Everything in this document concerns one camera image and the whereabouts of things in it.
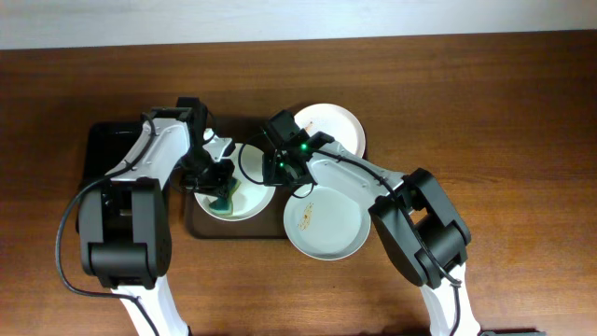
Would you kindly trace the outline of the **green scrubbing sponge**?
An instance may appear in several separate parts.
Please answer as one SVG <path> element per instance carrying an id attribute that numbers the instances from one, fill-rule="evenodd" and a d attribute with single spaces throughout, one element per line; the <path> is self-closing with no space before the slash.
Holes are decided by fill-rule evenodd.
<path id="1" fill-rule="evenodd" d="M 209 203 L 209 210 L 216 215 L 230 216 L 233 213 L 232 196 L 237 191 L 241 182 L 237 178 L 232 178 L 225 188 L 226 194 L 223 197 L 217 197 Z"/>

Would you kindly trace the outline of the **white plate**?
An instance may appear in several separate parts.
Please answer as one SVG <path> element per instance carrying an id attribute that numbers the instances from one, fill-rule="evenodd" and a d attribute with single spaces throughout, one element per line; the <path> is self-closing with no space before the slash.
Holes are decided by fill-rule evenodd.
<path id="1" fill-rule="evenodd" d="M 346 108 L 333 104 L 309 105 L 296 113 L 294 120 L 309 135 L 326 133 L 355 156 L 364 157 L 365 131 L 357 117 Z"/>
<path id="2" fill-rule="evenodd" d="M 235 166 L 232 176 L 240 182 L 240 186 L 231 196 L 232 212 L 229 214 L 219 214 L 215 212 L 210 204 L 216 200 L 216 197 L 195 193 L 195 201 L 209 216 L 224 221 L 241 221 L 256 216 L 264 210 L 273 198 L 275 187 L 267 187 L 254 184 L 249 181 L 242 171 L 237 167 L 238 153 L 242 143 L 236 143 L 234 151 L 229 159 Z M 246 145 L 242 154 L 242 166 L 246 174 L 257 182 L 262 177 L 262 155 L 263 151 L 252 145 Z"/>

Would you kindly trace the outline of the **pale blue plate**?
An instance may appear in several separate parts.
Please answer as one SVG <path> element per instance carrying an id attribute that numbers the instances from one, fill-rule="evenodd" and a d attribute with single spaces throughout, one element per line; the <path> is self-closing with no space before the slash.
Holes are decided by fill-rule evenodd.
<path id="1" fill-rule="evenodd" d="M 284 228 L 301 253 L 320 260 L 344 259 L 365 243 L 371 227 L 366 210 L 327 187 L 302 186 L 284 210 Z"/>

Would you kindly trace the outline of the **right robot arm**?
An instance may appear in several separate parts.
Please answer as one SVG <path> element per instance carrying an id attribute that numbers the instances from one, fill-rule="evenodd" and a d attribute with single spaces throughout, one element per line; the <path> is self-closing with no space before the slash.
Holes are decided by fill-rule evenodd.
<path id="1" fill-rule="evenodd" d="M 369 214 L 389 260 L 418 287 L 433 335 L 478 335 L 465 286 L 471 233 L 435 177 L 381 168 L 347 151 L 331 135 L 308 134 L 283 110 L 264 134 L 274 151 L 263 159 L 268 186 L 313 184 L 335 190 Z"/>

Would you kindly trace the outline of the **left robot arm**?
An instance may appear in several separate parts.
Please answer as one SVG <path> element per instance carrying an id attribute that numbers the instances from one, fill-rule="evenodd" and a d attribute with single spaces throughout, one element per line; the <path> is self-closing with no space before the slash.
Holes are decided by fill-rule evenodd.
<path id="1" fill-rule="evenodd" d="M 212 196 L 231 208 L 239 183 L 229 155 L 234 143 L 207 126 L 209 110 L 197 97 L 144 114 L 126 156 L 83 187 L 77 215 L 82 267 L 120 300 L 141 335 L 189 335 L 166 273 L 172 258 L 168 187 Z"/>

